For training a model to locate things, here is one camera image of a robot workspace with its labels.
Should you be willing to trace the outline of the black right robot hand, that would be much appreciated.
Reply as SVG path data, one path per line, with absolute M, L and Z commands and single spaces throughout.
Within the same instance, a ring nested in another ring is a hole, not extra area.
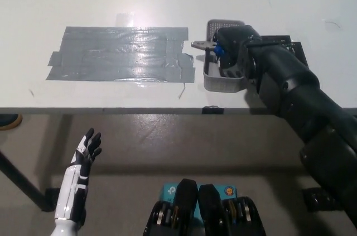
M 261 40 L 261 35 L 250 25 L 217 29 L 213 36 L 213 42 L 216 43 L 213 52 L 216 55 L 220 76 L 241 78 L 241 73 L 236 68 L 241 45 Z

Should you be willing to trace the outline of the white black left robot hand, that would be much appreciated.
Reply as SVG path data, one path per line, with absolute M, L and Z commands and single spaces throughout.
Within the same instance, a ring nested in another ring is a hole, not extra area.
M 61 184 L 55 219 L 79 223 L 85 212 L 91 166 L 102 149 L 101 133 L 90 128 L 80 140 Z

